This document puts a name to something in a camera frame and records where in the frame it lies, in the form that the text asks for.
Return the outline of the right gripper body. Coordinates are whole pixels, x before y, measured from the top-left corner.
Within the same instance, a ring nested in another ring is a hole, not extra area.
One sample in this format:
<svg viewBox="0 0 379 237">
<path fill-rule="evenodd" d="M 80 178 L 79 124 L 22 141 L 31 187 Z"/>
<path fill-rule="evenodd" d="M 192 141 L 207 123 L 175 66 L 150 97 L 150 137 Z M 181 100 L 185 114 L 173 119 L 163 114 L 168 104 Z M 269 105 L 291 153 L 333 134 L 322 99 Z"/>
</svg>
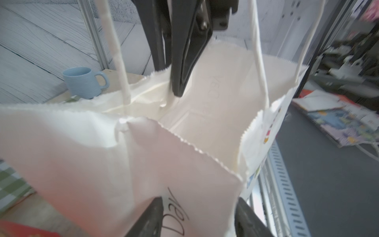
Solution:
<svg viewBox="0 0 379 237">
<path fill-rule="evenodd" d="M 226 31 L 231 14 L 238 11 L 239 0 L 207 1 L 213 31 Z"/>
</svg>

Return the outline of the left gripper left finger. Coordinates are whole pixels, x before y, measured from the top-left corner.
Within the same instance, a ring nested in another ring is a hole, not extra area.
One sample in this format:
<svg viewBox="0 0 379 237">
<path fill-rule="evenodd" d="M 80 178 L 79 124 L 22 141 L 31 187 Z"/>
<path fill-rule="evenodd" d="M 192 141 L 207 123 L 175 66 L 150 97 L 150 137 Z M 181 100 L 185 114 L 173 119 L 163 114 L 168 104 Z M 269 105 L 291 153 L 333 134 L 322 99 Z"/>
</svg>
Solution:
<svg viewBox="0 0 379 237">
<path fill-rule="evenodd" d="M 163 211 L 162 197 L 154 198 L 125 237 L 160 237 Z"/>
</svg>

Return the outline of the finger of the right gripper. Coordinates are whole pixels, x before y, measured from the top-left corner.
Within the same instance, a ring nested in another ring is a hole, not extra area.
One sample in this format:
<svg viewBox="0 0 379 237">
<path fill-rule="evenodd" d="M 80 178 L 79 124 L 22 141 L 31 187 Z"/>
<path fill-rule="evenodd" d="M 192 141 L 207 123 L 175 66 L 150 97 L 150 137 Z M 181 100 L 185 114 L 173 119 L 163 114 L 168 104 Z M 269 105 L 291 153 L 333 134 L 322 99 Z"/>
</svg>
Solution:
<svg viewBox="0 0 379 237">
<path fill-rule="evenodd" d="M 156 71 L 171 65 L 171 22 L 166 0 L 133 0 L 142 23 Z"/>
<path fill-rule="evenodd" d="M 209 1 L 172 1 L 171 85 L 182 97 L 213 29 Z"/>
</svg>

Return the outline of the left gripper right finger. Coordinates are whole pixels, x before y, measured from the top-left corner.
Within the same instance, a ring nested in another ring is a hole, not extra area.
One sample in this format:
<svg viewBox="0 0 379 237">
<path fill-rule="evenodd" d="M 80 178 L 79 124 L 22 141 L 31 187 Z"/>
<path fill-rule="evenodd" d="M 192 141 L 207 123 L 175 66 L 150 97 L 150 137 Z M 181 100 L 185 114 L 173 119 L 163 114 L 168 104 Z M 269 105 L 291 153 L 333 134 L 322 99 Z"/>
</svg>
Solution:
<svg viewBox="0 0 379 237">
<path fill-rule="evenodd" d="M 235 233 L 237 237 L 273 237 L 269 228 L 241 197 L 235 209 Z"/>
</svg>

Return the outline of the white Happy Every Day bag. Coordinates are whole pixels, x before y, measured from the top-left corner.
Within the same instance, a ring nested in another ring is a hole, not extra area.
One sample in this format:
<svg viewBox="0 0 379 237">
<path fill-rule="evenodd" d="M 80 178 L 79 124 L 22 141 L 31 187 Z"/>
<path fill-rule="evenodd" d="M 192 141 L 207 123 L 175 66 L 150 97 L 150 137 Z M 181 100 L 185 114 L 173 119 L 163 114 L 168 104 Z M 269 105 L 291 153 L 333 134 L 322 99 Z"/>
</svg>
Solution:
<svg viewBox="0 0 379 237">
<path fill-rule="evenodd" d="M 108 1 L 96 1 L 121 89 L 63 104 L 1 106 L 1 158 L 93 237 L 123 237 L 155 197 L 164 237 L 231 237 L 239 197 L 263 164 L 307 67 L 324 12 L 297 63 L 262 53 L 256 1 L 252 49 L 211 39 L 185 92 L 171 65 L 128 82 Z"/>
</svg>

